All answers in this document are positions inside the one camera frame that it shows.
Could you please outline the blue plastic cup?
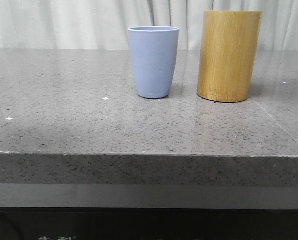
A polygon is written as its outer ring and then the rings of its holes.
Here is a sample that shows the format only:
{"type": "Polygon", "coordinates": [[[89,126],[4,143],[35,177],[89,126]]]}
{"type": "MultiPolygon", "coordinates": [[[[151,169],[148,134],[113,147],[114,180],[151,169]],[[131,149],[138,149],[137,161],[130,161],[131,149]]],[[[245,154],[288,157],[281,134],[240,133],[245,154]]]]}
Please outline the blue plastic cup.
{"type": "Polygon", "coordinates": [[[136,91],[146,99],[169,95],[179,44],[178,27],[137,26],[128,29],[136,91]]]}

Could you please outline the bamboo cylindrical holder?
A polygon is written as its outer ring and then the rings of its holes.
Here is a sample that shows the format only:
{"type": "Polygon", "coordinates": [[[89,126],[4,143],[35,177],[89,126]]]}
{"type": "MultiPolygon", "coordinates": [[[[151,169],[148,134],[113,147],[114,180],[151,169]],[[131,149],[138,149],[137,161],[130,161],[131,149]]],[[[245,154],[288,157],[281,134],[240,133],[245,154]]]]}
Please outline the bamboo cylindrical holder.
{"type": "Polygon", "coordinates": [[[221,103],[248,99],[262,12],[204,13],[197,94],[221,103]]]}

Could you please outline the grey-white curtain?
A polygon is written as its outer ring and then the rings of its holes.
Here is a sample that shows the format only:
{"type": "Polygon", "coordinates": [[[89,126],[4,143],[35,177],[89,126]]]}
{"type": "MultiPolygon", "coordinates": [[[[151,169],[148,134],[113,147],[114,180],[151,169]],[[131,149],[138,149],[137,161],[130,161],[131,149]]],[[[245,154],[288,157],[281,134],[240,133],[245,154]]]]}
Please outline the grey-white curtain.
{"type": "Polygon", "coordinates": [[[206,11],[261,11],[259,49],[298,51],[298,0],[0,0],[0,49],[126,50],[128,28],[172,26],[197,50],[206,11]]]}

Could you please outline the dark cabinet under counter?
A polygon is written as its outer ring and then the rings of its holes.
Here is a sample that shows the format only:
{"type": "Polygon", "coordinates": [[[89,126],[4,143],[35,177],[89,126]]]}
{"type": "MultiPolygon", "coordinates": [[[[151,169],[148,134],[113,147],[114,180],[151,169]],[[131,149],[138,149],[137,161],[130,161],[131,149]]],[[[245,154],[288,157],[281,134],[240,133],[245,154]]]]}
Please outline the dark cabinet under counter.
{"type": "Polygon", "coordinates": [[[0,183],[0,240],[298,240],[298,187],[0,183]]]}

